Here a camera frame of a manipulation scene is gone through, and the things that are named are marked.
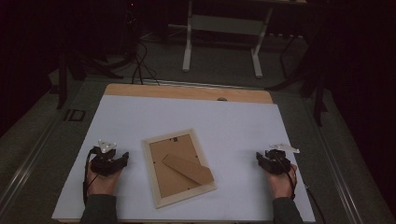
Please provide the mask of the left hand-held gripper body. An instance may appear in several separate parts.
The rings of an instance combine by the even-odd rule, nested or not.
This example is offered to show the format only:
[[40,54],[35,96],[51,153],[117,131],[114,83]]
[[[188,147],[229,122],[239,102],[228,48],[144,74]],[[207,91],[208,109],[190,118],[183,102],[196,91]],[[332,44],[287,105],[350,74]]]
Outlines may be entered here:
[[95,157],[92,159],[91,170],[99,175],[113,175],[123,168],[122,159],[114,160],[116,144],[98,140],[98,146],[93,148]]

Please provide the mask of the black floor socket box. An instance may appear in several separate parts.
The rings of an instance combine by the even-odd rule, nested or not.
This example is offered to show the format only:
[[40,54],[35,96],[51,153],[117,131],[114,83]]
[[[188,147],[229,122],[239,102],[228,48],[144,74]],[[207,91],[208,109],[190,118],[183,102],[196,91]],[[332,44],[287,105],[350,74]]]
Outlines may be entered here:
[[68,109],[64,116],[64,121],[83,121],[86,116],[85,110]]

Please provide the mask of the metal floor rail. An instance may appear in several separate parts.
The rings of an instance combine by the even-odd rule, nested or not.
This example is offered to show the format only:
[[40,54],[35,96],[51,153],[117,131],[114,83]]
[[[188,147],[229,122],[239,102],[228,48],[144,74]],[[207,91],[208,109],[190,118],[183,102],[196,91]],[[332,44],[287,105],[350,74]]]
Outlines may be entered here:
[[50,219],[73,158],[66,133],[59,123],[32,138],[21,165],[0,191],[0,219]]
[[254,90],[265,91],[263,87],[245,87],[235,85],[220,85],[220,84],[206,84],[196,82],[182,82],[182,81],[169,81],[169,80],[154,80],[143,79],[143,84],[157,85],[157,86],[178,86],[178,87],[197,87],[197,88],[221,88],[221,89],[235,89],[235,90]]
[[348,221],[350,224],[362,224],[361,214],[358,211],[357,206],[353,200],[349,186],[341,173],[341,170],[336,162],[334,155],[332,154],[332,149],[324,135],[324,132],[317,125],[314,118],[314,103],[311,99],[307,99],[303,100],[303,104],[308,117],[314,124],[314,129],[316,130],[319,142],[322,146],[322,151],[324,153],[324,160],[326,161],[329,171],[331,173],[332,181],[335,185],[340,201],[344,207]]

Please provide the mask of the person's left hand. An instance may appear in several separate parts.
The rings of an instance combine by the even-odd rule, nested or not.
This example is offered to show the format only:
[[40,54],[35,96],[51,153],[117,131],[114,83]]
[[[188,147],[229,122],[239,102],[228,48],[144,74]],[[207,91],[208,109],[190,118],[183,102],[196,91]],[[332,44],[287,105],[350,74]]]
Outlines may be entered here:
[[121,173],[122,170],[119,170],[113,175],[103,176],[94,173],[91,168],[88,168],[88,194],[113,195]]

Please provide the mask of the wooden picture frame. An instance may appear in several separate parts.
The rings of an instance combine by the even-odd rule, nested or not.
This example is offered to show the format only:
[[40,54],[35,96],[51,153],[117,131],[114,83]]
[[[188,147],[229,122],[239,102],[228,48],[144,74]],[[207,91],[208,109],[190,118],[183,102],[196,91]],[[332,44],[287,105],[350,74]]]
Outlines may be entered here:
[[194,129],[146,139],[143,147],[157,209],[217,188]]

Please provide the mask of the white metal table frame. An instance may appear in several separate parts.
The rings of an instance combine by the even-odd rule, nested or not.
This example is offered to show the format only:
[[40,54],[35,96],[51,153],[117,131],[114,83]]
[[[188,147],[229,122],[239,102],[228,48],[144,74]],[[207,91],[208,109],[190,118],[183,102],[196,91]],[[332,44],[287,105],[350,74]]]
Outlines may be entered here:
[[245,20],[220,16],[208,16],[194,14],[192,12],[193,1],[188,2],[188,16],[187,16],[187,37],[186,47],[184,50],[182,71],[189,72],[191,65],[191,34],[193,30],[239,34],[239,35],[255,35],[258,37],[257,44],[250,49],[251,61],[256,78],[262,78],[262,68],[259,58],[259,52],[262,47],[269,21],[273,14],[273,8],[269,7],[262,21]]

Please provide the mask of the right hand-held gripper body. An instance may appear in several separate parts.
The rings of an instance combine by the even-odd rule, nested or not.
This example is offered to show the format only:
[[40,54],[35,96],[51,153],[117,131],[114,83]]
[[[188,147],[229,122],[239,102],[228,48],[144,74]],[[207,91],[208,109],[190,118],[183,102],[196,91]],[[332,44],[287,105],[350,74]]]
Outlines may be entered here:
[[265,158],[269,161],[268,173],[273,175],[288,173],[291,169],[291,162],[287,158],[287,153],[299,153],[300,149],[285,143],[270,144],[269,148],[264,153]]

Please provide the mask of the white paper sheet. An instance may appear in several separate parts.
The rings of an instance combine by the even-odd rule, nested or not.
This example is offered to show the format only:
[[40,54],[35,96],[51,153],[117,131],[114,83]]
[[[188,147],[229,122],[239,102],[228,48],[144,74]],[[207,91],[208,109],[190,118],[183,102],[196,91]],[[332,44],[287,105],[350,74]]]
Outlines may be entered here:
[[[143,142],[188,129],[195,131],[217,187],[157,208]],[[104,96],[64,184],[53,218],[72,222],[82,216],[85,160],[98,140],[112,142],[119,153],[130,154],[116,190],[120,220],[253,222],[273,218],[271,191],[256,154],[273,144],[289,141],[276,105]]]

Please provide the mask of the black tripod stand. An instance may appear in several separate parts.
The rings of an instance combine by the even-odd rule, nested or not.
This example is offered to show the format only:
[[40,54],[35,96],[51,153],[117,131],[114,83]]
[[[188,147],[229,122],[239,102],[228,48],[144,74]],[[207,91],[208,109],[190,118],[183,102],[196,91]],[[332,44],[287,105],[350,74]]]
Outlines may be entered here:
[[67,71],[70,71],[72,77],[77,80],[85,78],[85,71],[81,63],[86,63],[94,70],[99,72],[105,77],[121,79],[120,76],[112,73],[103,65],[97,63],[94,59],[88,57],[78,50],[65,51],[59,55],[59,81],[58,81],[58,105],[57,108],[61,109],[67,100]]
[[[301,97],[308,98],[313,94],[313,92],[316,93],[313,116],[319,127],[322,126],[321,112],[325,109],[325,106],[323,105],[323,94],[327,67],[327,60],[325,59],[325,53],[323,52],[322,47],[323,41],[318,38],[320,33],[320,23],[316,24],[315,22],[308,21],[297,22],[293,37],[279,56],[285,80],[272,87],[266,87],[268,91],[279,91],[293,83],[302,81],[303,85],[299,90]],[[293,41],[297,38],[297,35],[301,35],[303,37],[308,47],[297,67],[287,74],[283,61],[284,55]]]

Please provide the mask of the person's right hand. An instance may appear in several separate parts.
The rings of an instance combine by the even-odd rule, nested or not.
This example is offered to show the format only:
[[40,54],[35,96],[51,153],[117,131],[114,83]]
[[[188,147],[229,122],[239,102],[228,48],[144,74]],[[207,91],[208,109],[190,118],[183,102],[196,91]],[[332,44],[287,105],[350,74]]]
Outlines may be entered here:
[[267,174],[274,198],[294,197],[294,190],[297,185],[296,177],[297,166],[291,165],[290,171],[287,174],[272,175]]

